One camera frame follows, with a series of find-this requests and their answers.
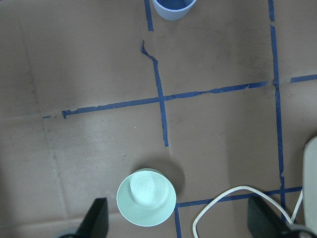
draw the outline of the white cord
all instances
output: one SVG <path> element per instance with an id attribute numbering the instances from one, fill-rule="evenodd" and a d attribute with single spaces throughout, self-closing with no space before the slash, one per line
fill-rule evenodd
<path id="1" fill-rule="evenodd" d="M 294 212 L 293 212 L 293 215 L 292 215 L 292 217 L 291 217 L 292 222 L 293 222 L 293 221 L 295 220 L 295 218 L 296 218 L 296 215 L 297 215 L 299 206 L 300 206 L 301 203 L 302 203 L 302 200 L 303 200 L 303 190 L 302 190 L 301 193 L 299 194 L 299 198 L 298 198 L 297 203 L 296 203 L 296 206 L 295 206 L 295 208 L 294 208 Z"/>
<path id="2" fill-rule="evenodd" d="M 237 186 L 237 187 L 233 187 L 229 190 L 227 190 L 226 192 L 220 194 L 218 197 L 216 197 L 213 201 L 211 201 L 199 214 L 198 216 L 195 218 L 194 222 L 193 222 L 193 234 L 194 234 L 194 238 L 198 238 L 198 234 L 197 234 L 197 222 L 199 221 L 199 219 L 201 219 L 201 217 L 208 211 L 208 209 L 210 209 L 212 206 L 214 206 L 219 200 L 221 200 L 223 197 L 227 196 L 228 194 L 235 192 L 235 191 L 239 191 L 239 190 L 248 190 L 251 192 L 254 192 L 258 195 L 260 195 L 261 197 L 265 198 L 267 201 L 269 201 L 270 203 L 272 203 L 278 210 L 281 211 L 281 213 L 284 215 L 284 217 L 286 218 L 287 222 L 292 224 L 292 220 L 290 219 L 290 217 L 288 216 L 288 214 L 285 212 L 285 210 L 277 203 L 275 202 L 272 198 L 268 197 L 267 195 L 265 195 L 264 193 L 256 190 L 255 188 L 249 187 L 249 186 Z"/>

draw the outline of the black object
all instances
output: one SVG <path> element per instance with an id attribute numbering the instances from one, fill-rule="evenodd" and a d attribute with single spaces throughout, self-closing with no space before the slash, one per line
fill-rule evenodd
<path id="1" fill-rule="evenodd" d="M 253 238 L 317 238 L 305 226 L 287 226 L 261 197 L 250 197 L 248 228 Z"/>
<path id="2" fill-rule="evenodd" d="M 108 234 L 108 202 L 106 198 L 96 198 L 75 234 L 59 238 L 105 238 Z"/>

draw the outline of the light green cup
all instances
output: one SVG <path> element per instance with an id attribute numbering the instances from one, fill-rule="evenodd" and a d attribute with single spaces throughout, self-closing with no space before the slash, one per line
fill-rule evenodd
<path id="1" fill-rule="evenodd" d="M 129 222 L 152 227 L 173 213 L 176 193 L 171 182 L 154 169 L 137 170 L 120 185 L 117 193 L 119 211 Z"/>

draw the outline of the blue painter's tape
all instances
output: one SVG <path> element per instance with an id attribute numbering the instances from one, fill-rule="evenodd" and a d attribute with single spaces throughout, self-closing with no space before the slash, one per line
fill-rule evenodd
<path id="1" fill-rule="evenodd" d="M 157 89 L 158 89 L 159 108 L 160 108 L 162 129 L 163 129 L 163 140 L 164 140 L 165 146 L 168 146 L 166 110 L 165 110 L 165 102 L 164 102 L 162 83 L 161 83 L 160 77 L 159 77 L 159 63 L 153 56 L 149 55 L 148 52 L 145 50 L 144 41 L 142 43 L 141 52 L 144 55 L 146 55 L 148 58 L 150 58 L 153 62 L 155 82 L 156 82 Z"/>
<path id="2" fill-rule="evenodd" d="M 278 89 L 279 75 L 278 75 L 278 58 L 277 58 L 277 43 L 276 43 L 275 27 L 270 25 L 270 30 L 271 30 L 272 53 L 273 53 L 274 85 Z"/>
<path id="3" fill-rule="evenodd" d="M 317 79 L 317 74 L 307 75 L 307 76 L 300 76 L 291 78 L 291 83 L 297 83 L 302 81 L 309 81 Z"/>
<path id="4" fill-rule="evenodd" d="M 179 221 L 178 203 L 175 206 L 174 212 L 175 212 L 176 235 L 177 235 L 177 238 L 182 238 L 182 232 L 181 232 L 180 221 Z"/>
<path id="5" fill-rule="evenodd" d="M 278 74 L 278 57 L 277 57 L 277 43 L 275 27 L 270 25 L 271 44 L 273 53 L 273 68 L 274 68 L 274 86 L 275 86 L 275 111 L 276 111 L 276 130 L 277 130 L 277 149 L 278 149 L 278 169 L 281 181 L 281 207 L 285 209 L 285 179 L 284 171 L 284 156 L 283 156 L 283 133 L 282 133 L 282 113 L 281 113 L 281 98 L 279 91 L 279 74 Z"/>
<path id="6" fill-rule="evenodd" d="M 66 117 L 68 115 L 73 115 L 73 114 L 90 113 L 90 112 L 96 112 L 96 111 L 102 111 L 102 110 L 124 108 L 124 107 L 129 107 L 129 106 L 143 105 L 143 104 L 149 104 L 149 103 L 158 103 L 158 102 L 159 102 L 159 98 L 147 98 L 147 99 L 140 99 L 140 100 L 134 100 L 134 101 L 129 101 L 129 102 L 113 103 L 113 104 L 108 104 L 108 105 L 104 105 L 104 106 L 78 108 L 75 111 L 65 110 L 65 111 L 62 111 L 61 113 L 62 113 L 63 117 L 66 119 Z"/>
<path id="7" fill-rule="evenodd" d="M 286 188 L 285 192 L 290 193 L 290 192 L 299 192 L 303 189 L 303 187 L 291 187 L 291 188 Z"/>
<path id="8" fill-rule="evenodd" d="M 145 6 L 145 14 L 147 16 L 147 21 L 148 21 L 148 31 L 154 31 L 150 0 L 144 0 L 144 6 Z"/>
<path id="9" fill-rule="evenodd" d="M 267 0 L 268 1 L 268 14 L 271 21 L 275 21 L 274 16 L 274 1 L 273 0 Z"/>
<path id="10" fill-rule="evenodd" d="M 280 190 L 272 190 L 272 191 L 266 191 L 264 194 L 266 195 L 275 195 L 279 194 Z M 248 194 L 242 194 L 242 195 L 233 195 L 233 196 L 227 196 L 219 200 L 219 202 L 226 202 L 226 201 L 234 201 L 234 200 L 241 200 L 246 199 L 252 196 L 259 196 L 256 193 L 248 193 Z M 197 205 L 203 205 L 203 204 L 209 204 L 213 199 L 206 199 L 206 200 L 199 200 L 199 201 L 192 201 L 192 202 L 182 202 L 179 203 L 179 207 L 189 207 L 189 206 L 197 206 Z"/>
<path id="11" fill-rule="evenodd" d="M 174 95 L 164 96 L 165 101 L 178 99 L 178 98 L 190 98 L 195 97 L 200 94 L 205 93 L 226 93 L 226 92 L 232 92 L 232 91 L 238 91 L 238 90 L 244 90 L 247 88 L 261 88 L 268 84 L 267 81 L 265 82 L 258 82 L 258 83 L 249 83 L 249 84 L 242 84 L 242 85 L 236 85 L 236 86 L 230 86 L 230 87 L 223 87 L 223 88 L 215 88 L 211 89 L 209 91 L 195 91 L 195 92 L 188 92 L 188 93 L 178 93 Z"/>
<path id="12" fill-rule="evenodd" d="M 291 187 L 287 188 L 284 190 L 285 193 L 290 193 L 290 192 L 298 192 L 301 191 L 302 187 Z M 271 196 L 275 194 L 281 194 L 281 190 L 271 190 L 271 191 L 266 191 L 263 192 L 264 194 Z M 248 193 L 248 194 L 241 194 L 241 195 L 233 195 L 233 196 L 227 196 L 222 198 L 219 202 L 226 202 L 226 201 L 234 201 L 234 200 L 241 200 L 241 199 L 246 199 L 252 196 L 259 196 L 256 193 Z M 198 201 L 191 201 L 191 202 L 182 202 L 178 203 L 178 207 L 189 207 L 189 206 L 197 206 L 197 205 L 204 205 L 204 204 L 209 204 L 213 199 L 206 199 L 206 200 L 198 200 Z"/>

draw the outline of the cardboard surface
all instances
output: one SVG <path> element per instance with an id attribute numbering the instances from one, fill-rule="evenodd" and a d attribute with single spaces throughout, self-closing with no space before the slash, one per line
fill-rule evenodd
<path id="1" fill-rule="evenodd" d="M 145 167 L 171 180 L 177 202 L 210 199 L 236 185 L 279 189 L 277 89 L 281 176 L 286 188 L 302 185 L 302 151 L 317 135 L 317 81 L 289 82 L 317 74 L 316 2 L 274 1 L 274 22 L 267 1 L 200 0 L 175 22 L 150 4 L 154 32 L 143 0 L 0 1 L 0 237 L 51 237 L 78 226 L 97 197 L 108 198 L 108 237 L 177 237 L 174 214 L 146 229 L 118 212 L 117 188 Z M 270 24 L 279 87 L 273 85 Z M 67 109 L 157 98 L 143 40 L 158 60 L 163 98 L 267 85 L 165 100 L 168 147 L 158 101 L 62 117 Z M 286 194 L 290 210 L 294 196 Z M 183 237 L 191 237 L 202 207 L 179 209 Z M 198 227 L 202 237 L 214 230 L 249 237 L 245 223 L 241 200 L 219 204 Z"/>

